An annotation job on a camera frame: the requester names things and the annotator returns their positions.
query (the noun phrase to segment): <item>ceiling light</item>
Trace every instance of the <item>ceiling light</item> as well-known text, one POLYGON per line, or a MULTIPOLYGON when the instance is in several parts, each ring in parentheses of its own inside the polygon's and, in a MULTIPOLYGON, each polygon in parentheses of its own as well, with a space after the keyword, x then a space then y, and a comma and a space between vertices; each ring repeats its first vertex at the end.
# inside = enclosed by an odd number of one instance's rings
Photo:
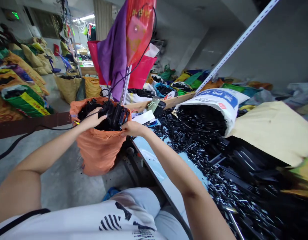
POLYGON ((91 18, 94 18, 94 17, 95 17, 95 15, 92 14, 92 15, 88 15, 86 17, 82 17, 80 19, 74 19, 73 22, 77 22, 78 20, 84 21, 84 20, 91 19, 91 18))

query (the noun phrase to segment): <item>window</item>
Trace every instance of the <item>window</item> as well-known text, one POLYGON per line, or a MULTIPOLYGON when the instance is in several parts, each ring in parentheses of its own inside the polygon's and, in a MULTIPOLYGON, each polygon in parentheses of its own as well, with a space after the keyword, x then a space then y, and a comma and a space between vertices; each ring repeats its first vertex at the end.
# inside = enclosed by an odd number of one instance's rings
POLYGON ((45 38, 59 39, 59 32, 62 29, 61 17, 57 14, 32 8, 41 35, 45 38))

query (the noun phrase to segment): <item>wooden board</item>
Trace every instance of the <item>wooden board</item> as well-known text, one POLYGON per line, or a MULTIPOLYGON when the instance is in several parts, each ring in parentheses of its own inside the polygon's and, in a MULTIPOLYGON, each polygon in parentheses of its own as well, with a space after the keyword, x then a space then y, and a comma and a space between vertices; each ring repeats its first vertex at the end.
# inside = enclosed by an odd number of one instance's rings
MULTIPOLYGON (((25 118, 18 121, 3 122, 0 123, 0 139, 29 133, 38 125, 54 128, 66 124, 71 124, 69 112, 56 113, 35 118, 25 118)), ((37 127, 36 131, 43 129, 45 128, 37 127)))
POLYGON ((90 67, 80 67, 80 70, 81 70, 82 76, 85 76, 86 74, 98 75, 97 72, 95 71, 95 68, 93 66, 90 66, 90 67))
MULTIPOLYGON (((166 103, 165 109, 174 107, 177 104, 185 102, 185 101, 191 99, 194 95, 195 95, 195 93, 189 93, 189 94, 185 94, 185 95, 182 95, 182 96, 177 96, 177 97, 174 97, 174 98, 171 98, 171 99, 163 100, 163 102, 166 103)), ((126 107, 126 108, 128 108, 130 110, 135 110, 137 112, 142 112, 142 111, 144 111, 144 109, 147 107, 147 105, 150 102, 151 101, 131 103, 131 104, 124 105, 124 107, 126 107)))

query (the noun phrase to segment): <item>black print on shirt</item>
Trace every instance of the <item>black print on shirt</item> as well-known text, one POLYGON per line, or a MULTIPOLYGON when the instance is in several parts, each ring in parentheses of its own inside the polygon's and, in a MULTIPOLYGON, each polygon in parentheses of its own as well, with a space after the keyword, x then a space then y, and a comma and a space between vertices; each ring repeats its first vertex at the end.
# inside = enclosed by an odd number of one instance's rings
POLYGON ((103 220, 100 221, 100 224, 102 226, 102 227, 100 227, 100 226, 98 227, 98 229, 100 231, 102 231, 102 230, 107 231, 107 230, 119 230, 119 229, 121 229, 121 226, 118 224, 117 218, 116 218, 115 215, 105 216, 104 220, 105 221, 103 221, 103 220))
MULTIPOLYGON (((127 221, 130 220, 132 214, 127 210, 125 209, 120 203, 118 202, 115 202, 115 206, 117 207, 117 209, 120 209, 120 210, 123 210, 124 211, 124 214, 125 214, 125 219, 127 221)), ((100 224, 101 226, 98 226, 98 229, 100 231, 108 231, 108 230, 120 230, 121 229, 121 226, 119 225, 119 221, 120 221, 120 216, 118 216, 118 221, 117 221, 117 217, 116 215, 107 215, 107 216, 104 216, 104 219, 100 221, 100 224)), ((143 226, 141 224, 139 224, 138 222, 134 221, 133 222, 133 225, 134 226, 137 226, 139 230, 139 233, 142 233, 142 230, 153 230, 155 231, 153 228, 151 227, 147 227, 147 226, 143 226)))
POLYGON ((143 239, 155 240, 152 232, 149 231, 148 229, 141 229, 139 231, 132 231, 131 234, 134 235, 135 240, 143 240, 143 239))
POLYGON ((147 226, 140 225, 140 224, 139 224, 138 222, 136 222, 136 221, 133 222, 133 225, 138 226, 138 229, 150 229, 150 230, 155 231, 155 229, 153 229, 153 228, 151 228, 151 227, 147 227, 147 226))
POLYGON ((129 211, 127 211, 119 202, 116 202, 115 205, 116 205, 116 207, 117 207, 118 209, 121 209, 121 210, 124 211, 124 213, 125 213, 125 219, 126 219, 127 221, 129 221, 130 218, 131 218, 131 213, 130 213, 129 211))

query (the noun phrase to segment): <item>person's leg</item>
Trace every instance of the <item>person's leg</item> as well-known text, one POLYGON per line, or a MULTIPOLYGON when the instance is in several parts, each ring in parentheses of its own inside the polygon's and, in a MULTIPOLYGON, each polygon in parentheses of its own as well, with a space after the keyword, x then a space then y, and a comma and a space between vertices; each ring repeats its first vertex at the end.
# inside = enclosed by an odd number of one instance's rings
POLYGON ((117 194, 115 194, 110 199, 119 202, 119 199, 124 195, 132 197, 136 205, 144 208, 150 215, 155 218, 160 211, 160 203, 156 195, 148 188, 128 188, 117 194))
POLYGON ((164 206, 155 218, 157 231, 168 240, 189 240, 184 228, 174 217, 174 209, 171 205, 164 206))
POLYGON ((74 57, 72 54, 67 54, 65 57, 68 58, 70 62, 74 62, 74 57))

